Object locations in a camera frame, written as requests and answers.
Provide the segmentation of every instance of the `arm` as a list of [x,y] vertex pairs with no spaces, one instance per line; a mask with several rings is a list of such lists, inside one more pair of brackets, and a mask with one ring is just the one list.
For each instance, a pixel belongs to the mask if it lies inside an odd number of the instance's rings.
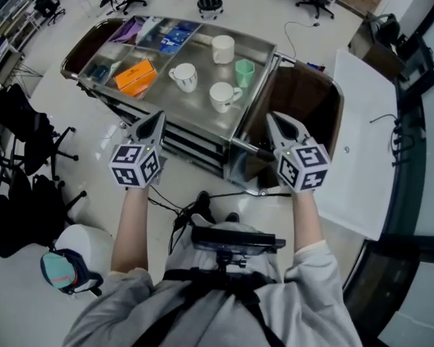
[[320,217],[312,192],[293,194],[294,252],[323,240]]
[[140,267],[148,271],[146,217],[149,187],[129,189],[122,206],[121,220],[111,258],[111,270],[128,273]]

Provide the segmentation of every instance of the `black harness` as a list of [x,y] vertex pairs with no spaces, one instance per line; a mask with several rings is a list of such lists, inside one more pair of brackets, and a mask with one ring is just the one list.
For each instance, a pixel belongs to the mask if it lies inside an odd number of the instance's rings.
[[275,335],[275,333],[266,325],[263,319],[262,310],[260,309],[259,297],[254,292],[255,289],[266,286],[267,284],[276,283],[273,279],[261,274],[252,273],[250,275],[238,273],[225,273],[222,271],[206,271],[198,268],[191,270],[170,270],[164,274],[164,280],[191,280],[192,283],[184,288],[180,296],[184,302],[162,316],[152,324],[134,343],[134,347],[159,346],[172,325],[181,312],[188,310],[198,299],[206,296],[210,291],[219,289],[225,291],[228,295],[235,297],[246,307],[252,316],[258,321],[262,328],[268,344],[271,347],[284,347],[284,343]]

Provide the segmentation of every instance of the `brown bin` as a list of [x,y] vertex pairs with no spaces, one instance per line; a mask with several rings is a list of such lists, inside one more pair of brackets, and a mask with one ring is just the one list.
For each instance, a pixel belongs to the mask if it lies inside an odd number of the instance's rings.
[[268,76],[242,128],[242,138],[258,149],[257,154],[248,153],[241,166],[244,181],[257,177],[258,189],[278,185],[267,158],[260,158],[269,155],[264,151],[270,152],[265,122],[268,112],[285,113],[302,122],[315,140],[325,145],[333,159],[343,107],[342,92],[327,74],[299,61],[293,67],[277,67]]
[[61,74],[65,78],[77,80],[85,65],[123,23],[123,19],[112,18],[92,27],[64,58]]

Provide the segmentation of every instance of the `orange box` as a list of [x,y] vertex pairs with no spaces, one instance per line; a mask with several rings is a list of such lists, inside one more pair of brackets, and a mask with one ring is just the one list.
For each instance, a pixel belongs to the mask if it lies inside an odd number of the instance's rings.
[[146,59],[118,74],[114,80],[122,93],[136,96],[148,88],[157,75],[151,62]]

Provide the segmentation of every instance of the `round stool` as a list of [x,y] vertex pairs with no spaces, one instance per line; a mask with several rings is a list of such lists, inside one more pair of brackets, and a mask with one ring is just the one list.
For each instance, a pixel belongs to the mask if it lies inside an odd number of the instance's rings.
[[198,0],[197,8],[200,10],[201,18],[213,20],[224,12],[224,2],[222,0]]

